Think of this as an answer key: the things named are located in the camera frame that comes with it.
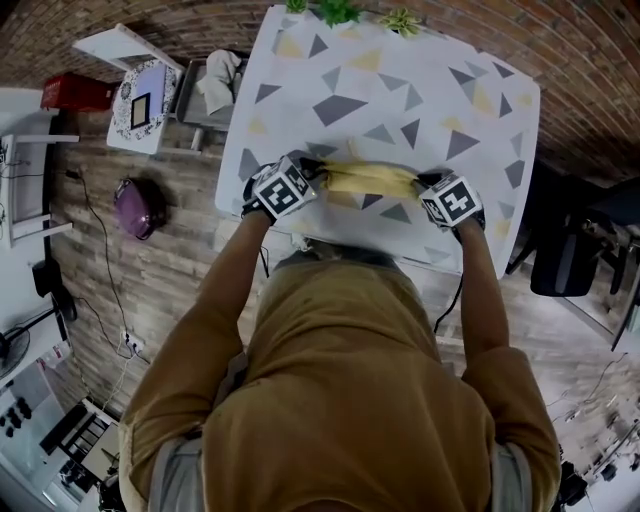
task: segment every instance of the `picture frame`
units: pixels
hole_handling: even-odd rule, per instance
[[[148,92],[137,97],[131,102],[131,129],[140,128],[150,123],[149,107],[151,105],[151,93]]]

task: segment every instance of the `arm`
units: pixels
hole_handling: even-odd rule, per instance
[[[496,441],[513,443],[531,470],[533,510],[549,510],[560,482],[558,441],[527,356],[509,348],[507,315],[489,248],[474,219],[458,226],[464,259],[463,379],[493,416]]]
[[[199,428],[211,413],[227,364],[242,351],[237,321],[269,226],[261,212],[244,218],[131,399],[120,424],[120,488],[127,510],[146,509],[161,446]]]
[[[468,218],[458,226],[462,243],[462,331],[467,362],[497,347],[509,346],[509,325],[500,286],[480,224]]]

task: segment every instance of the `green plant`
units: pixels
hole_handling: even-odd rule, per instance
[[[387,16],[380,20],[380,23],[389,30],[397,32],[402,37],[415,36],[420,31],[418,28],[420,18],[412,16],[406,7],[393,9]]]
[[[361,10],[349,0],[321,0],[320,14],[330,27],[347,21],[358,21]]]
[[[299,14],[307,9],[307,0],[287,0],[287,12]]]

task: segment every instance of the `white table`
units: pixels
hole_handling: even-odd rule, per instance
[[[215,203],[238,215],[246,180],[283,154],[444,166],[483,200],[502,276],[527,198],[540,89],[510,65],[442,34],[405,40],[372,14],[328,27],[271,7],[254,45],[225,145]],[[460,272],[460,246],[417,202],[321,191],[278,229]]]
[[[160,115],[152,117],[149,124],[131,129],[131,104],[138,97],[136,87],[140,73],[155,66],[163,65],[160,60],[153,59],[143,62],[131,71],[127,71],[113,100],[113,116],[111,117],[109,133],[107,134],[107,146],[149,155],[154,155],[160,151],[171,104],[176,95],[180,72],[170,66],[166,66],[162,112]]]
[[[44,169],[30,169],[26,173],[17,173],[16,168],[22,165],[18,156],[18,145],[55,144],[58,142],[78,142],[79,140],[80,137],[77,135],[6,135],[2,137],[1,144],[5,154],[5,161],[0,163],[0,174],[3,176],[3,178],[0,178],[0,204],[4,207],[4,209],[0,207],[0,231],[2,232],[0,244],[2,247],[9,250],[26,241],[45,238],[56,233],[68,231],[73,227],[73,224],[68,222],[49,229],[42,229],[42,223],[51,220],[51,215],[49,214],[38,215],[19,222],[15,221],[14,189],[17,182],[20,181],[20,179],[16,179],[16,176],[20,174],[40,174],[41,171],[44,171]]]

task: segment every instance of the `brick wall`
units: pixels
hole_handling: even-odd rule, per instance
[[[20,0],[0,31],[0,84],[41,86],[63,71],[119,72],[71,49],[121,22],[171,56],[249,51],[266,0]],[[542,87],[539,157],[595,180],[640,172],[640,6],[636,0],[365,0],[404,4],[427,25],[482,48]]]

